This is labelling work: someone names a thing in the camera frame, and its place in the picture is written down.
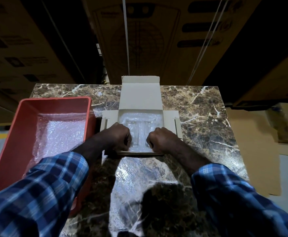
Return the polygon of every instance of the plaid shirt sleeve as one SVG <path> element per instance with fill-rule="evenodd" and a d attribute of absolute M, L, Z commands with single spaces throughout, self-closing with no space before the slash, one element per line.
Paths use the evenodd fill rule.
<path fill-rule="evenodd" d="M 221 236 L 288 236 L 288 213 L 226 166 L 201 167 L 191 184 L 198 208 L 208 213 Z"/>
<path fill-rule="evenodd" d="M 59 236 L 88 176 L 84 157 L 43 158 L 26 177 L 0 191 L 0 236 Z"/>

